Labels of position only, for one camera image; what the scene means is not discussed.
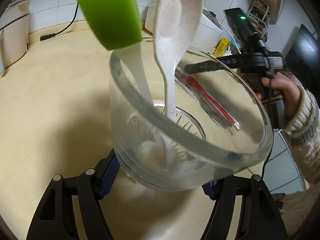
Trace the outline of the right hand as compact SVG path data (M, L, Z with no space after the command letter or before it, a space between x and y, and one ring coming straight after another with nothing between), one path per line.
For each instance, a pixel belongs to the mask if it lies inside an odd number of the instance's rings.
M265 87L281 90L286 117L291 120L297 113L302 99L298 86L281 73L276 73L271 79L262 77L261 82Z

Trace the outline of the knitted sweater right forearm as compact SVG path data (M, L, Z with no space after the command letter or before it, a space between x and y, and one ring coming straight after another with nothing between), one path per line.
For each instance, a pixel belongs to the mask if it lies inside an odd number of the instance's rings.
M284 132L297 167L312 187L283 198L281 217L289 236L302 225L319 195L319 107L312 93L298 88L302 96L300 106Z

